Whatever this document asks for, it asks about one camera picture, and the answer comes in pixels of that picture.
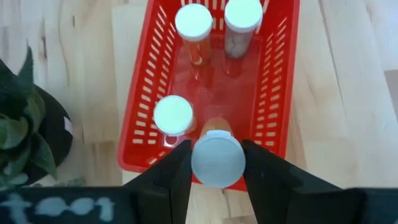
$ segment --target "white bottle cap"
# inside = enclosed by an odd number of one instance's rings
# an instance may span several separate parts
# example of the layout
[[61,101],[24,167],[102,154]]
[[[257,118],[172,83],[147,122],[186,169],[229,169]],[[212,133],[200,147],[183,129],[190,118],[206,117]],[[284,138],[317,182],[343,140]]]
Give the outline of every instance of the white bottle cap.
[[229,0],[225,6],[225,23],[238,33],[254,30],[262,21],[262,5],[259,0]]
[[239,141],[230,132],[212,130],[193,147],[191,166],[200,182],[223,189],[242,177],[246,158]]
[[154,120],[163,133],[169,136],[180,136],[193,123],[193,109],[191,104],[181,96],[166,96],[156,104]]
[[201,4],[187,4],[175,16],[178,34],[189,41],[199,41],[210,34],[213,18],[210,11]]

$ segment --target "wooden table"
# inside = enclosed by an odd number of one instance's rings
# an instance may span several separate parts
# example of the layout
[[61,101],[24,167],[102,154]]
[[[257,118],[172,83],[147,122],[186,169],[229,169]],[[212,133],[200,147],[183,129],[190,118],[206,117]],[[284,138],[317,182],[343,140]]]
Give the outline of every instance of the wooden table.
[[[0,57],[71,114],[90,185],[115,160],[146,0],[0,0]],[[302,0],[287,160],[340,187],[398,187],[398,2]],[[252,214],[248,195],[194,184],[187,223]]]

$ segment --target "plastic basket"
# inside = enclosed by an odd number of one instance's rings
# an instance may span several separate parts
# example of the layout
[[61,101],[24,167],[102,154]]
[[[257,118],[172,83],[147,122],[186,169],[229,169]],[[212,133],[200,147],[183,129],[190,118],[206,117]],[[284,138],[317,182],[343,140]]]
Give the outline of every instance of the plastic basket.
[[[224,55],[227,1],[194,1],[205,5],[214,20],[211,63],[202,67],[190,64],[174,27],[177,11],[191,2],[148,2],[119,145],[119,165],[144,172],[184,139],[195,142],[205,121],[213,117],[227,119],[238,140],[250,139],[285,157],[299,0],[261,0],[262,24],[241,60]],[[177,141],[160,133],[153,120],[156,103],[167,95],[186,98],[195,111],[196,131]],[[246,190],[243,179],[230,188]]]

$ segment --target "white cap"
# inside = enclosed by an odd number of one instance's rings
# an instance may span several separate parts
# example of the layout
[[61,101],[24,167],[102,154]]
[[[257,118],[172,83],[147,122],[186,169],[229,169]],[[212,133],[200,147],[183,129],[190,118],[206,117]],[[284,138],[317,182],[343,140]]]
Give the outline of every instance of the white cap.
[[199,41],[210,34],[213,18],[210,11],[201,4],[187,4],[175,16],[178,34],[189,41]]
[[247,33],[262,21],[262,5],[259,0],[229,0],[225,6],[225,23],[239,33]]
[[191,166],[200,182],[223,189],[242,177],[246,158],[239,141],[230,132],[212,130],[193,147]]
[[193,123],[193,109],[181,96],[166,96],[156,104],[154,119],[156,126],[163,133],[180,136]]

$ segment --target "black plant pot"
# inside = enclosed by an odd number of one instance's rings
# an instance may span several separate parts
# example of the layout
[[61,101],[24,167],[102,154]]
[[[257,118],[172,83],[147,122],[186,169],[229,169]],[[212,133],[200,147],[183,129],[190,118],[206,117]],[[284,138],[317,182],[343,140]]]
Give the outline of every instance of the black plant pot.
[[[50,146],[55,165],[58,167],[68,156],[72,146],[73,136],[65,129],[65,118],[69,120],[70,118],[63,106],[54,97],[40,87],[36,87],[36,90],[45,104],[45,118],[40,125],[39,134]],[[31,162],[27,163],[24,172],[29,177],[25,185],[33,184],[48,175],[46,171]]]

